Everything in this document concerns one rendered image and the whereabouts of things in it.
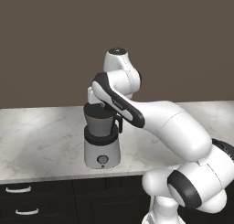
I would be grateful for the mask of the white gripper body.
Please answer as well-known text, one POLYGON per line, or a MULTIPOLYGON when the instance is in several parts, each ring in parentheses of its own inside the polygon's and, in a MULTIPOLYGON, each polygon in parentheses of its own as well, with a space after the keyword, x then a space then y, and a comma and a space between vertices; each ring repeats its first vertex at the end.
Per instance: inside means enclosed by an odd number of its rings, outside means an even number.
POLYGON ((92 87, 88 88, 88 103, 89 104, 100 104, 103 105, 104 102, 99 100, 93 93, 92 87))

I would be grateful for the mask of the grey blender base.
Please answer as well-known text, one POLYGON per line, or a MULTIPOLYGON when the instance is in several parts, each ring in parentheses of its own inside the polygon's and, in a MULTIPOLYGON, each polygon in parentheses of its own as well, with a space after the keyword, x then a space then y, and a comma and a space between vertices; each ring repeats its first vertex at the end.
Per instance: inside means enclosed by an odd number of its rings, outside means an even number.
POLYGON ((108 136, 97 137, 84 128, 84 162, 91 169, 109 169, 121 162, 118 127, 108 136))

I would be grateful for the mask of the dark drawer front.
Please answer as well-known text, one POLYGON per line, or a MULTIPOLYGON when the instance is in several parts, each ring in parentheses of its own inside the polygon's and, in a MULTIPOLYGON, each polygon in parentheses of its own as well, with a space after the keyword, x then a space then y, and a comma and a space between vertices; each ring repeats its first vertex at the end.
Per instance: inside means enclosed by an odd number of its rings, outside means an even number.
POLYGON ((0 206, 4 203, 33 197, 53 197, 61 204, 75 205, 72 184, 67 180, 0 185, 0 206), (31 191, 28 193, 10 194, 5 192, 6 187, 16 189, 29 186, 31 186, 31 191))
POLYGON ((78 224, 75 216, 65 216, 53 211, 49 205, 42 202, 8 204, 0 208, 0 224, 78 224), (15 211, 29 211, 39 209, 33 216, 18 216, 15 211))

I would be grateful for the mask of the dark cupboard door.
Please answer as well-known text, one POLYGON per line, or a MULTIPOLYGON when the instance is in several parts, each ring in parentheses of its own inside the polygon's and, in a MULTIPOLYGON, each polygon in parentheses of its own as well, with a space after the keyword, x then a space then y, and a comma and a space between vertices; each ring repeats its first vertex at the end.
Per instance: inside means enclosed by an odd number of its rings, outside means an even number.
POLYGON ((150 197, 141 176, 88 178, 72 182, 79 224, 142 224, 150 197))

